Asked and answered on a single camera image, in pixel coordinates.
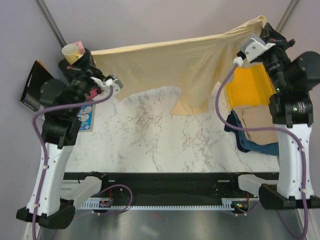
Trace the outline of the cream yellow t shirt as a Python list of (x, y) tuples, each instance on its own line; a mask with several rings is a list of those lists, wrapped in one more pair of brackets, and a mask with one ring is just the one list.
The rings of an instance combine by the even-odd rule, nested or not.
[(181, 89), (172, 115), (198, 115), (208, 111), (208, 100), (217, 82), (233, 68), (243, 41), (259, 35), (267, 23), (260, 15), (222, 34), (95, 50), (96, 67), (116, 74), (123, 88), (115, 96), (127, 97), (165, 86)]

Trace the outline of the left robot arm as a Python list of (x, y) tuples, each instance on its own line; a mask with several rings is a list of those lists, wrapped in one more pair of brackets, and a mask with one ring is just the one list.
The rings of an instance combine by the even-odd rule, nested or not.
[(67, 82), (51, 78), (44, 70), (38, 74), (44, 80), (37, 88), (43, 109), (35, 114), (44, 117), (42, 127), (35, 129), (41, 158), (31, 197), (16, 212), (18, 220), (53, 230), (66, 229), (77, 208), (92, 195), (104, 197), (110, 191), (106, 175), (93, 171), (69, 196), (61, 196), (67, 162), (81, 128), (81, 108), (92, 101), (94, 89), (105, 90), (110, 99), (122, 88), (116, 76), (98, 69), (88, 49), (76, 62), (63, 59), (58, 66)]

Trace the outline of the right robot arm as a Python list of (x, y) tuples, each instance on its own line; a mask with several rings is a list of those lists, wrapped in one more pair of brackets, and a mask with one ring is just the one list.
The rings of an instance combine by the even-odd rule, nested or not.
[(246, 191), (258, 195), (266, 210), (315, 209), (320, 199), (310, 180), (309, 143), (314, 122), (310, 90), (320, 82), (320, 56), (306, 51), (291, 60), (286, 51), (295, 40), (287, 40), (269, 23), (240, 47), (238, 56), (250, 63), (262, 63), (275, 89), (269, 112), (279, 147), (279, 176), (276, 181), (251, 175), (229, 184), (235, 197)]

